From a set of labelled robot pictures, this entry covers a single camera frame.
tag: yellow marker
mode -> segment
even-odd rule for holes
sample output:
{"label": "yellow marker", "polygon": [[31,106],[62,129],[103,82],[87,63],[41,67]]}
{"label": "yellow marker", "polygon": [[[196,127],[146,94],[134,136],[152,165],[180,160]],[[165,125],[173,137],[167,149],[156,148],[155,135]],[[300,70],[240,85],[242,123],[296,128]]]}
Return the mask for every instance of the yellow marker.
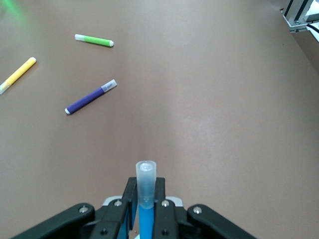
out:
{"label": "yellow marker", "polygon": [[14,82],[17,81],[28,69],[36,63],[36,59],[31,57],[19,69],[17,69],[5,82],[0,85],[0,95],[6,91]]}

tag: purple marker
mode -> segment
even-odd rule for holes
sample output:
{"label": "purple marker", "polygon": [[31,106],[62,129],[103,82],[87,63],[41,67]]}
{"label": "purple marker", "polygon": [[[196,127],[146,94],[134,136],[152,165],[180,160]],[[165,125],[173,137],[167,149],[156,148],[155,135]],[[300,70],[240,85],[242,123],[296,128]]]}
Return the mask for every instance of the purple marker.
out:
{"label": "purple marker", "polygon": [[82,107],[86,106],[88,103],[99,98],[101,95],[103,95],[104,93],[112,89],[113,87],[116,87],[117,85],[118,84],[115,82],[115,80],[111,80],[110,82],[96,89],[92,93],[88,94],[87,96],[83,97],[82,99],[78,100],[77,102],[65,108],[65,112],[68,115],[73,114],[74,112],[78,111]]}

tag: screw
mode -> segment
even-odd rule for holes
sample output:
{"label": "screw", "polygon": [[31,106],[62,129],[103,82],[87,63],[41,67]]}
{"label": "screw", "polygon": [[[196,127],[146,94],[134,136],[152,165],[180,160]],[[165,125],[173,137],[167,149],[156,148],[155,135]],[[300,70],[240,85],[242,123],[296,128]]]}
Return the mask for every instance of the screw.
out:
{"label": "screw", "polygon": [[86,206],[83,206],[82,208],[79,209],[80,213],[85,213],[86,211],[88,211],[89,209]]}
{"label": "screw", "polygon": [[106,228],[103,228],[103,230],[100,231],[100,234],[102,236],[106,235],[108,233],[108,231],[106,230]]}
{"label": "screw", "polygon": [[195,212],[196,214],[201,214],[201,208],[200,207],[194,207],[193,208],[193,212]]}
{"label": "screw", "polygon": [[116,207],[119,207],[120,205],[122,205],[122,202],[120,200],[117,200],[115,203],[114,203],[114,206]]}
{"label": "screw", "polygon": [[164,229],[162,232],[161,232],[161,234],[163,235],[163,236],[168,236],[168,230],[167,229]]}
{"label": "screw", "polygon": [[168,200],[164,200],[164,201],[162,201],[161,205],[163,207],[168,207],[169,206],[169,201]]}

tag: green marker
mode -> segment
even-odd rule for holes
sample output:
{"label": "green marker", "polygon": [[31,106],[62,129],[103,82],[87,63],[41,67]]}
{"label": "green marker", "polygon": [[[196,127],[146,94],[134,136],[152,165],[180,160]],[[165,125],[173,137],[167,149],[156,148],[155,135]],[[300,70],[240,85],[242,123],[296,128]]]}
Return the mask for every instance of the green marker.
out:
{"label": "green marker", "polygon": [[114,46],[114,42],[111,40],[106,40],[106,39],[97,38],[93,36],[84,36],[84,35],[75,34],[75,40],[91,42],[91,43],[95,43],[95,44],[99,44],[103,46],[109,46],[109,47]]}

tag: marker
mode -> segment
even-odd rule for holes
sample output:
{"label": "marker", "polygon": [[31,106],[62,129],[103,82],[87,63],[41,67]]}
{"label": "marker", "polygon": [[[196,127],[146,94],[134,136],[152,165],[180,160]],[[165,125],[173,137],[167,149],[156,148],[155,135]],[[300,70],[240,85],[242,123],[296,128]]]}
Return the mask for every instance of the marker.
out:
{"label": "marker", "polygon": [[140,237],[152,239],[154,225],[154,196],[156,182],[156,163],[141,161],[136,164],[138,184]]}
{"label": "marker", "polygon": [[8,79],[0,85],[0,95],[6,91],[14,82],[17,81],[28,69],[36,63],[36,59],[31,57],[19,69],[17,69]]}
{"label": "marker", "polygon": [[106,40],[106,39],[97,38],[93,36],[84,36],[84,35],[75,34],[75,40],[91,42],[94,44],[99,44],[99,45],[109,46],[109,47],[114,46],[114,42],[111,40]]}
{"label": "marker", "polygon": [[101,86],[100,88],[96,89],[92,93],[88,94],[87,96],[83,97],[82,99],[78,100],[74,104],[65,108],[65,112],[70,115],[74,112],[78,111],[82,107],[86,106],[88,103],[94,101],[95,99],[99,98],[101,95],[109,91],[110,89],[116,87],[118,84],[115,80],[111,80],[110,82],[106,83],[105,85]]}

